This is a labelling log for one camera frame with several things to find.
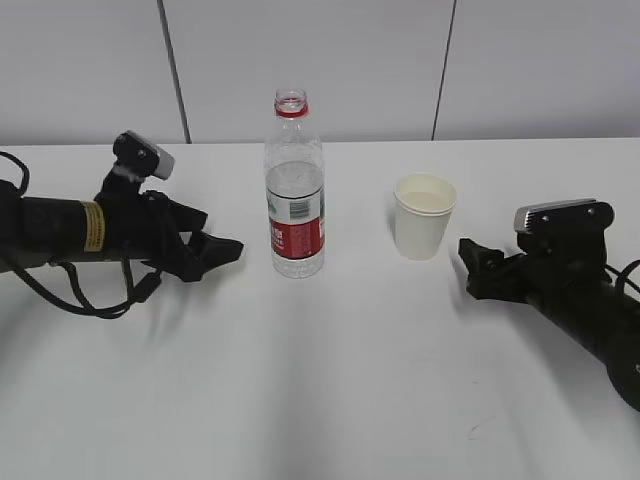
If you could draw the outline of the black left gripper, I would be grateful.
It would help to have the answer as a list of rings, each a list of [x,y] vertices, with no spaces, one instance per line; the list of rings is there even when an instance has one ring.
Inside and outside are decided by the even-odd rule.
[[[105,177],[95,197],[104,214],[105,253],[144,260],[184,282],[200,281],[210,271],[239,260],[243,243],[201,231],[205,212],[159,191],[142,192],[141,185],[113,172]],[[183,233],[193,233],[188,243]]]

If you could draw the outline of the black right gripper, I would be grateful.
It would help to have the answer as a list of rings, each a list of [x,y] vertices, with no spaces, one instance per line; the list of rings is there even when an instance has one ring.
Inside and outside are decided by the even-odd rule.
[[[472,297],[512,303],[602,280],[607,260],[602,239],[533,242],[527,252],[508,256],[461,238],[458,255],[468,271],[466,290]]]

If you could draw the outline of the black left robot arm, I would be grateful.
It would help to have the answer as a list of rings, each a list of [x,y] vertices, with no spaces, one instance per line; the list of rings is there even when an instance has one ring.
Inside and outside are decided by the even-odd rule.
[[[141,260],[184,282],[237,261],[243,244],[204,231],[207,213],[110,174],[92,201],[1,194],[1,248],[24,269]]]

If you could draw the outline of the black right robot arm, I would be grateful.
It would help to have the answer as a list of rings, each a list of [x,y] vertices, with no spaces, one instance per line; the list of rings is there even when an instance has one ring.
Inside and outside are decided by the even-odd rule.
[[[604,239],[526,241],[510,257],[462,238],[466,290],[477,300],[528,304],[605,366],[616,393],[639,408],[639,301],[607,273]]]

